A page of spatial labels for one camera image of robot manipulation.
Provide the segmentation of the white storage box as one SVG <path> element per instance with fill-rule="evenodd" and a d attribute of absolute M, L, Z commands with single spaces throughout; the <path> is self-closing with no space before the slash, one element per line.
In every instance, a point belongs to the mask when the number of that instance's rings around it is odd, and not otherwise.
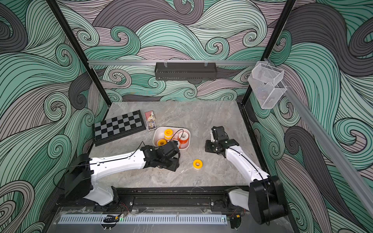
<path fill-rule="evenodd" d="M 153 135 L 154 146 L 165 145 L 169 141 L 177 141 L 180 150 L 190 146 L 191 133 L 188 129 L 178 127 L 158 127 Z"/>

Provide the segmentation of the yellow tape roll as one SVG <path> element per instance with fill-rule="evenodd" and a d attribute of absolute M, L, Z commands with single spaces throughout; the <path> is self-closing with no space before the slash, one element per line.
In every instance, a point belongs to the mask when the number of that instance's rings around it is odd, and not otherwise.
<path fill-rule="evenodd" d="M 160 139 L 157 141 L 157 146 L 163 146 L 163 145 L 166 145 L 167 144 L 167 140 L 165 139 Z"/>
<path fill-rule="evenodd" d="M 193 167 L 195 170 L 200 170 L 203 167 L 203 162 L 200 159 L 196 159 L 193 161 Z"/>
<path fill-rule="evenodd" d="M 173 130 L 172 129 L 166 129 L 164 131 L 164 138 L 168 141 L 170 141 L 173 138 Z"/>

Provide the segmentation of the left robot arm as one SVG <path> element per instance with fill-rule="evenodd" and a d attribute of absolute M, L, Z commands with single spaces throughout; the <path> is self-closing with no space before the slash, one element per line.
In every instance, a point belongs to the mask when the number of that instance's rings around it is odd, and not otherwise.
<path fill-rule="evenodd" d="M 90 158 L 83 154 L 64 174 L 64 198 L 67 201 L 87 199 L 100 206 L 117 204 L 115 187 L 105 184 L 102 178 L 127 170 L 161 168 L 176 171 L 179 167 L 180 149 L 175 143 L 160 147 L 143 146 L 133 152 L 110 157 Z"/>

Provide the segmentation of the orange tape roll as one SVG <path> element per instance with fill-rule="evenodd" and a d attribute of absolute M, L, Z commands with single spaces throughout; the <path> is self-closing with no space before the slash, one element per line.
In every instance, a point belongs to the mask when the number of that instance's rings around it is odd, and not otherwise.
<path fill-rule="evenodd" d="M 178 135 L 179 148 L 185 149 L 189 144 L 189 134 L 185 131 L 181 131 Z"/>

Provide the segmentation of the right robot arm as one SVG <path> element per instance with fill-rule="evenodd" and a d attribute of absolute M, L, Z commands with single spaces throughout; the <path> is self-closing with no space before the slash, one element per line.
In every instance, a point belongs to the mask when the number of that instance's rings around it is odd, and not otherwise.
<path fill-rule="evenodd" d="M 228 191 L 232 205 L 248 210 L 258 224 L 270 223 L 288 215 L 288 203 L 280 179 L 256 165 L 236 140 L 207 140 L 205 152 L 222 155 L 248 183 L 248 191 L 241 188 Z"/>

